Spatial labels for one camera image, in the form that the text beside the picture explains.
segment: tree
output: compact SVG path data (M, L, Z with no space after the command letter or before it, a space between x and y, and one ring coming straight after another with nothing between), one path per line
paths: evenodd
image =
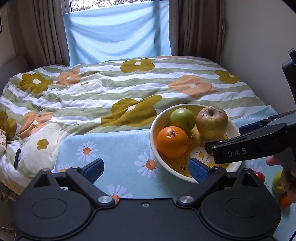
M125 3L132 3L132 2L145 2L145 1L151 1L151 0L95 0L94 4L98 7L102 6L102 4L105 5L118 5L118 4L125 4Z
M104 7L104 6L112 6L118 4L125 3L133 3L133 2L144 2L151 0L87 0L87 6L84 4L86 0L71 0L72 11L80 11L85 9L91 9L94 6L96 7Z

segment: green apple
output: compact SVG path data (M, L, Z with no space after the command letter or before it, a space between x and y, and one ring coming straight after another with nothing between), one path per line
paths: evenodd
M280 178L281 178L281 171L278 171L275 175L274 178L272 180L272 189L274 190L275 193L277 194L283 194L285 191L283 190L283 187L281 186L280 183Z
M181 128L185 132L189 132L195 126L195 116L191 110L179 108L170 115L170 124Z

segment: light blue tablecloth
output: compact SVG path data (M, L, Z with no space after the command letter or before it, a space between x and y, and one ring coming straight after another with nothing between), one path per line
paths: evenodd
M249 116L233 120L237 127L277 114L267 106ZM115 199L180 197L196 184L183 181L162 168L155 159L149 143L149 129L70 136L63 141L54 171L80 167L102 158L103 175L94 183ZM272 179L281 166L266 165L266 158L243 162L243 167L262 172L266 187L272 192ZM282 219L275 237L288 241L296 229L296 203L282 209Z

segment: window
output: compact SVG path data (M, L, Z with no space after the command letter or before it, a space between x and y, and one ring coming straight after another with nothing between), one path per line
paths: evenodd
M71 65L171 55L169 0L62 1Z
M61 0L63 13L152 0Z

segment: metal screw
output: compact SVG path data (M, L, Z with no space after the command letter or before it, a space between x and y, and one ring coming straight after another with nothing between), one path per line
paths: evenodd
M179 198L179 201L182 203L191 203L194 201L194 198L191 196L182 196Z
M98 202L100 203L109 203L109 202L112 202L113 198L111 198L110 196L101 196L98 198Z
M143 207L149 207L150 206L150 203L144 202L144 203L142 203L142 206Z

